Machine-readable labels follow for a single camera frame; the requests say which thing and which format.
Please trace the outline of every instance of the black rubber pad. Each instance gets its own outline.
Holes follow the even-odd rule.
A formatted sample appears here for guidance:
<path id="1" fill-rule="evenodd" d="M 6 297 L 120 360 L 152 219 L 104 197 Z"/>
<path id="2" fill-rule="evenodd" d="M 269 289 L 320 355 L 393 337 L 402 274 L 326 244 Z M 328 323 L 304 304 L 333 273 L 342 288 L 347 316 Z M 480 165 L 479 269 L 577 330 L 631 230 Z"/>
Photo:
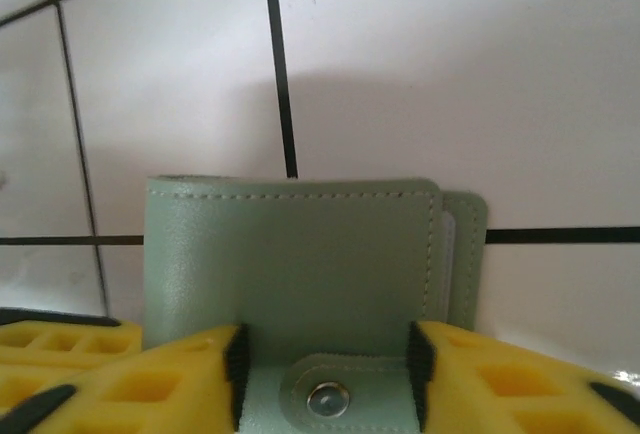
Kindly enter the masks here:
<path id="1" fill-rule="evenodd" d="M 240 326 L 224 351 L 225 372 L 227 381 L 231 383 L 231 411 L 233 428 L 240 429 L 242 406 L 244 404 L 249 370 L 251 369 L 251 349 L 249 345 L 249 328 Z"/>
<path id="2" fill-rule="evenodd" d="M 633 394 L 601 382 L 592 382 L 589 386 L 611 407 L 640 427 L 640 400 Z"/>
<path id="3" fill-rule="evenodd" d="M 85 316 L 64 312 L 34 311 L 31 309 L 0 308 L 0 326 L 23 321 L 58 322 L 83 326 L 118 327 L 120 321 L 111 317 Z"/>
<path id="4" fill-rule="evenodd" d="M 417 323 L 409 326 L 409 342 L 406 352 L 407 369 L 416 406 L 416 416 L 423 432 L 429 414 L 427 383 L 433 379 L 436 369 L 436 348 Z"/>
<path id="5" fill-rule="evenodd" d="M 69 400 L 76 391 L 75 386 L 62 384 L 26 399 L 0 418 L 0 432 L 27 434 Z"/>

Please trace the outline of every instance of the white tiled wall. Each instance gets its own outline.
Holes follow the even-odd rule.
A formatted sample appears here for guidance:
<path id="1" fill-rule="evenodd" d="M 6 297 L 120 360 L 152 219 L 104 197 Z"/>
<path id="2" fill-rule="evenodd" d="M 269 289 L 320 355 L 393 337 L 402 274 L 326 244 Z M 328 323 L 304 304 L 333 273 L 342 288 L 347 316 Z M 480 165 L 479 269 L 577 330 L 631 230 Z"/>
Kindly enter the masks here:
<path id="1" fill-rule="evenodd" d="M 41 0 L 0 0 L 0 24 Z M 419 175 L 492 228 L 640 224 L 640 0 L 280 0 L 300 177 Z M 267 0 L 64 0 L 97 234 L 145 177 L 284 177 Z M 53 6 L 0 28 L 0 238 L 86 236 Z M 116 316 L 141 246 L 101 248 Z M 489 246 L 480 329 L 640 370 L 640 245 Z M 91 247 L 0 248 L 0 304 L 99 312 Z"/>

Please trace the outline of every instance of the stitching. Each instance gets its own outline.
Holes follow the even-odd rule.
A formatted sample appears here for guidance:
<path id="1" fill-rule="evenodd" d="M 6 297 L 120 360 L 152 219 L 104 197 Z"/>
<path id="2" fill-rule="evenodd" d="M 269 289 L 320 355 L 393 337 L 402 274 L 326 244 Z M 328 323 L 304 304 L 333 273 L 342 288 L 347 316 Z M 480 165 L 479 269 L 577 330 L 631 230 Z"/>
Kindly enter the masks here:
<path id="1" fill-rule="evenodd" d="M 431 282 L 431 242 L 433 240 L 433 196 L 429 197 L 429 236 L 427 238 L 427 276 L 422 292 L 422 316 L 427 315 L 427 298 L 429 296 L 429 283 Z"/>
<path id="2" fill-rule="evenodd" d="M 173 199 L 209 199 L 221 201 L 235 200 L 301 200 L 301 199 L 362 199 L 362 198 L 388 198 L 388 197 L 411 197 L 429 196 L 433 203 L 433 194 L 427 191 L 413 192 L 347 192 L 347 193 L 327 193 L 327 194 L 183 194 L 175 192 L 165 192 L 148 189 L 152 196 L 170 197 Z"/>
<path id="3" fill-rule="evenodd" d="M 296 381 L 296 383 L 294 384 L 293 388 L 291 388 L 291 403 L 293 405 L 295 405 L 298 401 L 298 395 L 296 392 L 296 388 L 298 387 L 298 385 L 302 382 L 302 380 L 304 379 L 304 377 L 309 374 L 310 372 L 316 371 L 318 369 L 340 369 L 343 371 L 355 371 L 355 372 L 400 372 L 400 371 L 404 371 L 403 368 L 389 368 L 389 367 L 361 367 L 361 366 L 338 366 L 338 365 L 331 365 L 331 364 L 320 364 L 317 366 L 313 366 L 310 367 L 309 369 L 307 369 L 306 371 L 304 371 L 300 377 L 298 378 L 298 380 Z M 331 430 L 331 431 L 352 431 L 352 432 L 393 432 L 395 434 L 414 434 L 415 431 L 408 431 L 406 429 L 400 429 L 397 427 L 379 427 L 379 426 L 334 426 L 331 424 L 325 424 L 325 423 L 315 423 L 315 422 L 308 422 L 304 417 L 302 417 L 302 415 L 298 412 L 297 409 L 295 409 L 295 413 L 296 413 L 296 417 L 300 420 L 300 422 L 302 422 L 303 424 L 311 427 L 312 429 L 327 429 L 327 430 Z"/>
<path id="4" fill-rule="evenodd" d="M 470 248 L 470 252 L 469 252 L 469 265 L 467 266 L 467 277 L 466 277 L 466 282 L 467 282 L 467 286 L 466 286 L 466 290 L 465 290 L 465 295 L 464 295 L 464 302 L 462 304 L 462 322 L 467 322 L 468 319 L 467 317 L 469 316 L 469 299 L 471 297 L 471 275 L 473 274 L 473 265 L 475 264 L 475 257 L 476 257 L 476 242 L 477 242 L 477 237 L 478 237 L 478 210 L 475 208 L 475 206 L 463 199 L 447 199 L 445 201 L 445 205 L 449 204 L 449 203 L 459 203 L 459 204 L 463 204 L 464 207 L 466 207 L 469 212 L 471 213 L 471 216 L 473 218 L 473 234 L 471 237 L 471 248 Z"/>

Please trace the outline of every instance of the green leather wallet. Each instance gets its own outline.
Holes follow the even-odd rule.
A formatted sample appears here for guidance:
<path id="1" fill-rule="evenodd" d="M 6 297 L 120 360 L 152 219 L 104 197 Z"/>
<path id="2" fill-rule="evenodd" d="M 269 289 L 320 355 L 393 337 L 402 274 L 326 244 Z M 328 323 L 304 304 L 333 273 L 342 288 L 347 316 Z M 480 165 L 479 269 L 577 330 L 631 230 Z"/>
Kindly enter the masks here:
<path id="1" fill-rule="evenodd" d="M 241 432 L 417 432 L 407 326 L 473 325 L 486 207 L 426 179 L 165 176 L 145 223 L 146 347 L 250 326 Z M 305 402 L 320 378 L 369 394 L 318 422 Z M 396 393 L 393 412 L 375 389 Z"/>

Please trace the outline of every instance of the metal snap button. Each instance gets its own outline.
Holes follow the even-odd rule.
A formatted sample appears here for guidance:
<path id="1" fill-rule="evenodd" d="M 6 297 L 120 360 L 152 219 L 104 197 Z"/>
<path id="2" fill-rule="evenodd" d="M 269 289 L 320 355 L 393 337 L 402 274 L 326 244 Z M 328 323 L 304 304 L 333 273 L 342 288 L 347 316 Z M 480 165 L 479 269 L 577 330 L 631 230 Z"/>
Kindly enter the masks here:
<path id="1" fill-rule="evenodd" d="M 318 384 L 307 397 L 307 408 L 317 416 L 338 417 L 349 407 L 349 391 L 337 382 Z"/>

